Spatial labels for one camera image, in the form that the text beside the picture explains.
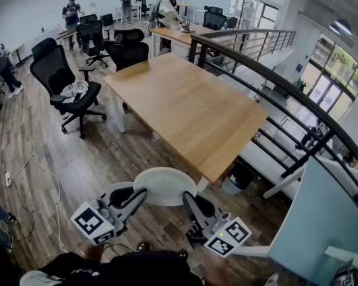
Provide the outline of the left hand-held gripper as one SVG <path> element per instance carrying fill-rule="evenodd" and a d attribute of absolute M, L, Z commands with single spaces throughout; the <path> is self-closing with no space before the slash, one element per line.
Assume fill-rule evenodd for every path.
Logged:
<path fill-rule="evenodd" d="M 134 192 L 132 182 L 111 184 L 95 200 L 83 202 L 70 220 L 91 244 L 104 244 L 127 230 L 126 220 L 146 197 L 147 190 Z"/>

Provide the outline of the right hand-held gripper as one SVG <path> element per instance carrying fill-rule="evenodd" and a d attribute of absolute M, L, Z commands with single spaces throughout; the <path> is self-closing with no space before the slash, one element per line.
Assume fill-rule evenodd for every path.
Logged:
<path fill-rule="evenodd" d="M 183 205 L 192 223 L 186 237 L 193 248 L 202 246 L 226 258 L 252 235 L 239 217 L 222 211 L 204 193 L 194 197 L 183 192 Z"/>

